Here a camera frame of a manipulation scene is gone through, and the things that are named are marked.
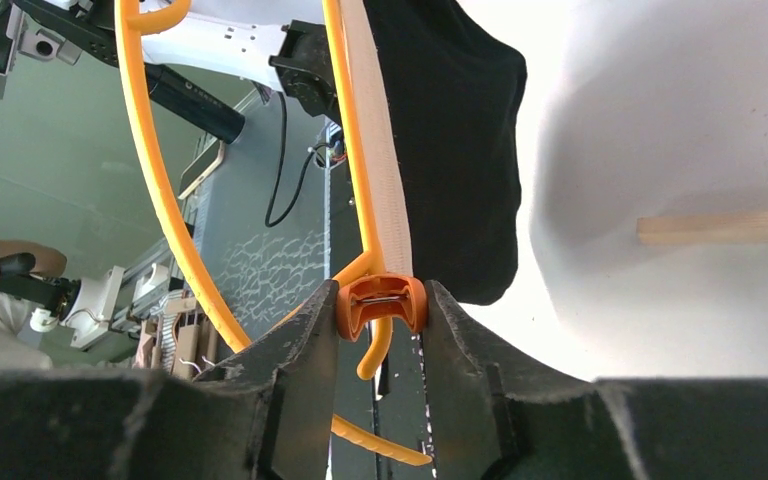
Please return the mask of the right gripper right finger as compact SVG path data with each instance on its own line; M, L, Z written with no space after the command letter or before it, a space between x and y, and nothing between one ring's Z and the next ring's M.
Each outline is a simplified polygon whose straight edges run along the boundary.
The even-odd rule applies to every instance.
M581 381L425 285L442 479L768 479L768 378Z

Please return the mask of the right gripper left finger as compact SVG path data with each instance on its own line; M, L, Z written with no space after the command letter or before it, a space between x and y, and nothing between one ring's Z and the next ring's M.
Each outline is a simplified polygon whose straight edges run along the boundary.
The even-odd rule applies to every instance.
M160 370L0 371L0 479L322 479L337 285L194 381Z

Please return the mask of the yellow hanger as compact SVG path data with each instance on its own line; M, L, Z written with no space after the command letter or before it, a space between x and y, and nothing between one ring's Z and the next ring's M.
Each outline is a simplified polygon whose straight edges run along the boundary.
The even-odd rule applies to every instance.
M188 1L174 1L147 12L136 1L115 2L115 38L121 53L120 76L133 140L151 201L171 253L185 280L215 329L236 352L248 348L250 338L222 299L178 209L163 162L147 90L145 64L140 58L142 38L171 28L182 20ZM371 38L361 30L365 17L359 1L323 4L329 52L344 125L347 158L358 198L363 252L335 276L339 284L337 326L342 338L356 340L367 323L375 325L371 346L357 367L369 380L388 354L392 321L402 319L419 333L428 317L427 295L413 277L407 213L395 153L362 139L362 113L368 101L357 101L355 90L378 71L363 67L361 46Z

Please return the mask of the black white-banded underwear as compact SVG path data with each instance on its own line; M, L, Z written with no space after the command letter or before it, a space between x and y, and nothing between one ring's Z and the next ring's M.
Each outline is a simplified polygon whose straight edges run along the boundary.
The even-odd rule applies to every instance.
M455 1L338 11L385 269L496 302L518 268L524 57Z

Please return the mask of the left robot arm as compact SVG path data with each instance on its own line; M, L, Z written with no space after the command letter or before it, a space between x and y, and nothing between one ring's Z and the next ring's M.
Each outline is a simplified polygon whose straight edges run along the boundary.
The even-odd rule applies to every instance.
M0 2L0 98L18 54L73 65L82 54L117 68L112 1ZM249 80L339 123L322 5L318 1L193 1L171 28L143 36L152 101L234 142L244 116L175 71L183 65Z

